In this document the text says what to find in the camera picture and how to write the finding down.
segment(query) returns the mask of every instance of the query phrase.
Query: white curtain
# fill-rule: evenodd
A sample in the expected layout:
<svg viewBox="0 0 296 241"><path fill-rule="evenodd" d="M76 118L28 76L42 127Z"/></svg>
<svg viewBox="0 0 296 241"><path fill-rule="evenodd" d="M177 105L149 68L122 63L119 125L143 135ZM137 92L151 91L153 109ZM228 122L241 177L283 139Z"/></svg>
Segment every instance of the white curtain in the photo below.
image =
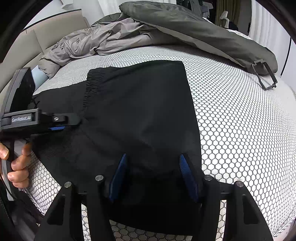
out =
<svg viewBox="0 0 296 241"><path fill-rule="evenodd" d="M252 0L249 37L275 54L278 62L277 75L280 75L286 61L290 36L275 17L256 0Z"/></svg>
<svg viewBox="0 0 296 241"><path fill-rule="evenodd" d="M119 5L127 1L142 1L142 0L98 0L104 16L120 12ZM176 0L153 0L153 2L165 2L176 4Z"/></svg>

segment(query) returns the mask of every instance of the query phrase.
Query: brown curtain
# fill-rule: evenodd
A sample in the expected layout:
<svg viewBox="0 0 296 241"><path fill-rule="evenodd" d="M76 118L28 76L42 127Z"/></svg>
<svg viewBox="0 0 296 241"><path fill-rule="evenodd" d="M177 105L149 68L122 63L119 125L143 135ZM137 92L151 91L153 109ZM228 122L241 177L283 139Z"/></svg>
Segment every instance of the brown curtain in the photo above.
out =
<svg viewBox="0 0 296 241"><path fill-rule="evenodd" d="M240 3L241 0L217 0L215 24L220 26L221 14L224 11L228 11L227 18L235 25L237 25L237 22L239 20Z"/></svg>

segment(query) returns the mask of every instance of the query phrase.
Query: blanket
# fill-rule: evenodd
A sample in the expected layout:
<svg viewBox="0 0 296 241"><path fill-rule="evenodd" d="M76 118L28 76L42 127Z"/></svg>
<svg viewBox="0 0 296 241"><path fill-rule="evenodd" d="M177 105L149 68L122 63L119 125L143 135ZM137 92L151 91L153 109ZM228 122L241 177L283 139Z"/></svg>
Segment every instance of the blanket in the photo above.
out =
<svg viewBox="0 0 296 241"><path fill-rule="evenodd" d="M268 74L262 63L277 72L275 55L253 40L208 23L201 15L175 4L149 1L125 2L122 14L112 22L97 23L62 38L38 62L39 68L52 78L61 66L76 58L95 53L106 55L123 49L180 41L230 59L250 73Z"/></svg>

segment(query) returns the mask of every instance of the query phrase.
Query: curtain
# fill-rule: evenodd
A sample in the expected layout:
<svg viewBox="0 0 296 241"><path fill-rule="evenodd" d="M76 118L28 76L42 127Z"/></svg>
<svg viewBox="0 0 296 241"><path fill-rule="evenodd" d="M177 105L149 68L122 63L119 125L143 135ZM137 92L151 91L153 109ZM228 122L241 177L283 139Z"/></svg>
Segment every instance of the curtain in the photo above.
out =
<svg viewBox="0 0 296 241"><path fill-rule="evenodd" d="M277 74L280 75L287 58L290 35L275 17L256 0L252 0L249 37L275 54L278 62Z"/></svg>
<svg viewBox="0 0 296 241"><path fill-rule="evenodd" d="M231 22L233 22L235 25L237 25L237 22L239 20L240 3L241 3L241 0L217 0L215 24L220 26L221 14L224 11L228 11L227 18Z"/></svg>
<svg viewBox="0 0 296 241"><path fill-rule="evenodd" d="M127 1L128 0L98 0L104 16L120 12L118 6ZM153 0L153 2L164 2L164 3L176 4L176 0Z"/></svg>

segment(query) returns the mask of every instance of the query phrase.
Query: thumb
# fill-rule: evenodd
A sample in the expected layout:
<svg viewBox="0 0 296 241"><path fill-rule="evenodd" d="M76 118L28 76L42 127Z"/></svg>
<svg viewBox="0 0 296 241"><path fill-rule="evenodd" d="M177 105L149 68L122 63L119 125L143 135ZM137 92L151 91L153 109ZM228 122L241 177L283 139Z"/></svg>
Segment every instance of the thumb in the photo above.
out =
<svg viewBox="0 0 296 241"><path fill-rule="evenodd" d="M3 160L7 160L9 156L9 150L6 146L0 143L0 158Z"/></svg>

